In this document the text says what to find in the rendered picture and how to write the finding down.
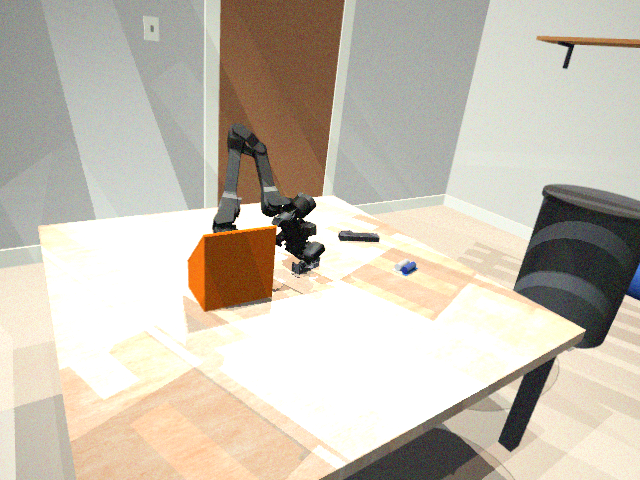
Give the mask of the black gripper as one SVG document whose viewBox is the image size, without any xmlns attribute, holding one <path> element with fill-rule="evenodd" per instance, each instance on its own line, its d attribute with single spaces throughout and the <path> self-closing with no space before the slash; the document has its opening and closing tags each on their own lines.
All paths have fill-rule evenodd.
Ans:
<svg viewBox="0 0 640 480">
<path fill-rule="evenodd" d="M 286 241 L 284 243 L 286 246 L 285 250 L 309 265 L 311 261 L 315 261 L 325 251 L 325 247 L 324 244 L 316 241 L 306 242 L 306 238 L 304 238 L 302 232 L 303 230 L 304 227 L 300 225 L 298 230 L 291 234 L 285 234 L 282 231 L 279 232 L 276 235 L 276 245 L 281 247 L 282 242 Z"/>
</svg>

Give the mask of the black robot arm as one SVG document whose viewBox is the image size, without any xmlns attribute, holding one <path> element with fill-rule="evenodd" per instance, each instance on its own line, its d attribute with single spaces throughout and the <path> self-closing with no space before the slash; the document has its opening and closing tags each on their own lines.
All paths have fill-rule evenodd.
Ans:
<svg viewBox="0 0 640 480">
<path fill-rule="evenodd" d="M 302 232 L 306 241 L 307 236 L 317 234 L 317 225 L 304 220 L 316 207 L 315 200 L 302 192 L 299 192 L 294 199 L 280 195 L 273 181 L 266 145 L 259 141 L 253 132 L 241 123 L 231 124 L 227 137 L 227 149 L 229 156 L 225 186 L 217 213 L 213 217 L 213 233 L 239 230 L 233 223 L 236 217 L 239 217 L 241 210 L 242 197 L 237 197 L 236 190 L 240 158 L 243 153 L 255 160 L 261 187 L 261 211 L 268 217 L 274 217 L 271 224 L 281 227 L 285 234 L 297 231 L 301 225 L 304 227 Z"/>
</svg>

